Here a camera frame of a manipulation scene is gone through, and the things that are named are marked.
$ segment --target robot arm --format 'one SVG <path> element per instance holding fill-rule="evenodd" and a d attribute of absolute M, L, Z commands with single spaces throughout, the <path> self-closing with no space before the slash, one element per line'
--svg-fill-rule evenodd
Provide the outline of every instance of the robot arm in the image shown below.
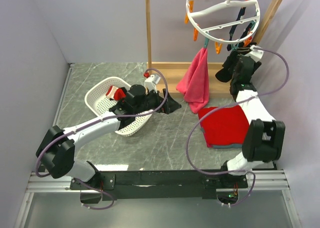
<path fill-rule="evenodd" d="M 159 107 L 164 101 L 156 89 L 159 80 L 158 75 L 151 75 L 145 80 L 144 86 L 133 85 L 125 93 L 125 98 L 118 101 L 114 107 L 109 109 L 109 112 L 100 117 L 63 130 L 58 126 L 51 127 L 36 152 L 36 156 L 39 157 L 42 150 L 50 142 L 65 135 L 64 138 L 52 145 L 41 159 L 50 175 L 53 178 L 67 175 L 78 178 L 95 188 L 100 187 L 99 171 L 91 162 L 75 158 L 76 150 L 101 135 L 120 130 L 131 124 L 135 121 L 134 115 Z M 168 93 L 167 100 L 157 112 L 170 114 L 179 108 L 181 105 L 174 101 Z M 105 119 L 115 115 L 129 116 Z"/>
<path fill-rule="evenodd" d="M 250 48 L 242 48 L 237 56 L 234 54 L 229 56 L 224 63 L 224 69 L 232 74 L 230 93 L 234 100 L 240 102 L 251 97 L 255 98 L 240 104 L 250 126 L 242 151 L 235 158 L 227 161 L 222 166 L 222 170 L 251 170 L 260 164 L 278 160 L 281 155 L 285 124 L 282 121 L 276 121 L 268 113 L 251 83 L 251 77 L 261 65 L 260 59 L 263 56 L 262 51 L 254 48 L 254 45 Z"/>

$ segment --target laundry basket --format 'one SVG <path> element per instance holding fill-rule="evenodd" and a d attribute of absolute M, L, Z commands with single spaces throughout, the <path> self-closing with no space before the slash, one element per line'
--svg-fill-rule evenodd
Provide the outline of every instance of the laundry basket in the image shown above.
<path fill-rule="evenodd" d="M 86 93 L 84 101 L 85 104 L 91 109 L 91 111 L 94 112 L 94 114 L 96 114 L 97 116 L 100 116 L 105 112 L 108 112 L 109 108 L 116 105 L 117 103 L 117 101 L 110 100 L 105 95 L 111 86 L 125 87 L 127 90 L 129 90 L 131 87 L 127 82 L 125 82 L 119 77 L 108 77 L 105 80 L 98 83 L 92 89 L 90 89 Z M 116 133 L 126 137 L 131 136 L 134 133 L 136 133 L 147 122 L 150 116 L 151 114 L 143 117 L 136 117 L 134 122 L 122 128 L 121 130 L 116 131 Z"/>

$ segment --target gray marble surface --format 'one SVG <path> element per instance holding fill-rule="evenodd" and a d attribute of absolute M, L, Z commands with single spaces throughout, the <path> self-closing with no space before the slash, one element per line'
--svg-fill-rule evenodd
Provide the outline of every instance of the gray marble surface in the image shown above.
<path fill-rule="evenodd" d="M 97 83 L 110 76 L 118 76 L 129 84 L 143 84 L 145 63 L 79 63 L 72 68 L 57 124 L 61 128 L 74 126 L 95 117 L 85 104 L 85 94 Z M 198 121 L 187 103 L 176 112 L 153 114 L 134 135 L 123 137 L 109 133 L 88 143 L 77 151 L 79 159 L 95 165 L 127 165 L 128 170 L 191 169 L 186 159 L 186 139 Z M 231 99 L 211 99 L 208 106 L 231 103 Z M 190 157 L 202 169 L 219 169 L 240 149 L 216 150 L 206 146 L 197 128 L 190 141 Z"/>

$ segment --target wooden drying rack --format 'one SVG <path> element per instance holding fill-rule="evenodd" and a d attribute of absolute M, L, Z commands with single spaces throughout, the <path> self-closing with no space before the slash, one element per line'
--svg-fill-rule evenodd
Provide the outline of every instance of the wooden drying rack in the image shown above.
<path fill-rule="evenodd" d="M 153 67 L 160 70 L 168 82 L 169 93 L 172 97 L 182 96 L 175 88 L 178 82 L 182 79 L 187 69 L 190 66 L 190 62 L 152 62 L 151 57 L 151 24 L 150 24 L 150 0 L 145 0 L 145 14 L 146 14 L 146 37 L 148 45 L 148 67 Z M 272 18 L 275 15 L 278 7 L 280 6 L 282 0 L 272 0 L 259 27 L 254 35 L 253 42 L 257 44 L 260 43 L 263 35 L 265 34 Z M 210 97 L 230 97 L 229 83 L 222 83 L 215 78 L 216 72 L 218 72 L 222 67 L 221 62 L 209 62 L 209 87 L 210 87 Z M 164 88 L 164 84 L 160 82 L 157 88 L 161 91 Z"/>

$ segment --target circular hanger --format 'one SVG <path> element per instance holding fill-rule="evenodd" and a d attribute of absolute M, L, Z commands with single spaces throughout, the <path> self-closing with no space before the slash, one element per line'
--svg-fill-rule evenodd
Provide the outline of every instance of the circular hanger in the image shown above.
<path fill-rule="evenodd" d="M 215 4 L 211 7 L 208 7 L 204 10 L 198 11 L 198 12 L 191 12 L 190 10 L 190 1 L 194 1 L 194 0 L 186 0 L 186 14 L 191 22 L 191 24 L 195 27 L 196 30 L 199 31 L 199 33 L 201 33 L 204 37 L 215 41 L 215 42 L 219 42 L 219 43 L 225 43 L 225 44 L 236 44 L 236 43 L 240 43 L 245 41 L 247 38 L 250 38 L 257 30 L 259 22 L 260 22 L 260 7 L 258 4 L 257 0 L 247 0 L 247 1 L 238 1 L 238 0 L 226 0 L 224 2 Z M 249 18 L 244 18 L 244 19 L 240 19 L 238 21 L 234 21 L 234 22 L 229 22 L 229 23 L 224 23 L 221 25 L 216 25 L 216 26 L 212 26 L 212 27 L 207 27 L 207 28 L 200 28 L 200 26 L 195 22 L 195 19 L 199 18 L 199 17 L 203 17 L 206 16 L 210 13 L 216 12 L 218 10 L 227 8 L 227 7 L 249 7 L 249 6 L 255 6 L 255 16 L 253 17 L 249 17 Z M 225 27 L 231 27 L 233 25 L 238 25 L 238 24 L 243 24 L 245 22 L 251 22 L 254 21 L 255 25 L 254 27 L 251 29 L 251 33 L 249 33 L 247 36 L 243 37 L 243 38 L 239 38 L 239 39 L 235 39 L 235 40 L 223 40 L 220 38 L 216 38 L 212 35 L 209 34 L 210 31 L 214 31 L 214 30 L 218 30 L 218 29 L 222 29 Z"/>

